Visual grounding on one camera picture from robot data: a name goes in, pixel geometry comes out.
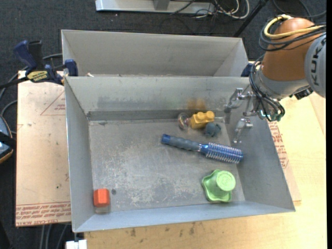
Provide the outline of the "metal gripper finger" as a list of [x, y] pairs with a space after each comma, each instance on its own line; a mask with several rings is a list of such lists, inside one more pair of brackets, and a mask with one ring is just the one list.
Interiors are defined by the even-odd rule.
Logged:
[[243, 93], [243, 88], [236, 88], [234, 93], [229, 98], [228, 103], [225, 105], [224, 112], [230, 113], [233, 109], [239, 108], [242, 103], [243, 99], [241, 98]]
[[240, 143], [241, 138], [245, 136], [250, 129], [253, 128], [253, 124], [249, 118], [241, 118], [235, 127], [233, 143]]

